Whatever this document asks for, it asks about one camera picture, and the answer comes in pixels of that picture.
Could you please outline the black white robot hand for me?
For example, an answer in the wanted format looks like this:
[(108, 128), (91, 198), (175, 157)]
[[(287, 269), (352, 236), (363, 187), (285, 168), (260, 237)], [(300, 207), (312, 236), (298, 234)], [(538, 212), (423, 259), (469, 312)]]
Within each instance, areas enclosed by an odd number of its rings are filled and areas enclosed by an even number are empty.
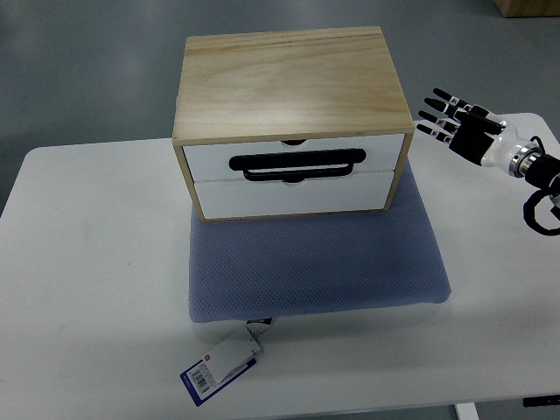
[(438, 114), (420, 111), (419, 115), (428, 123), (419, 123), (416, 128), (446, 144), (463, 159), (522, 178), (526, 171), (522, 166), (531, 156), (543, 154), (542, 145), (520, 137), (510, 121), (440, 88), (434, 88), (433, 93), (435, 97), (424, 102)]

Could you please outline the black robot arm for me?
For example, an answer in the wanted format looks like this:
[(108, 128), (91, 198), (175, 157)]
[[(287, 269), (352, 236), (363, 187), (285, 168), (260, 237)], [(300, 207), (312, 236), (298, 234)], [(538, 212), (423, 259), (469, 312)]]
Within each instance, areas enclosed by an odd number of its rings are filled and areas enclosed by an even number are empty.
[(532, 136), (529, 144), (514, 155), (513, 174), (537, 188), (522, 207), (526, 225), (544, 236), (559, 236), (559, 228), (547, 228), (536, 219), (536, 208), (548, 197), (553, 205), (550, 213), (559, 220), (559, 159), (545, 152), (539, 136)]

